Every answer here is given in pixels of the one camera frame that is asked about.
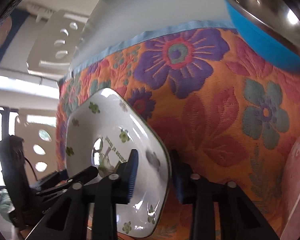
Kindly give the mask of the person's left hand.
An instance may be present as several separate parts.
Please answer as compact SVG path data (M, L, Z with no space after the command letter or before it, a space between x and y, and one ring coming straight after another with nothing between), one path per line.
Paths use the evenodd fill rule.
M10 199L8 191L6 189L0 190L0 215L2 218L10 223L9 213L14 208L13 203Z

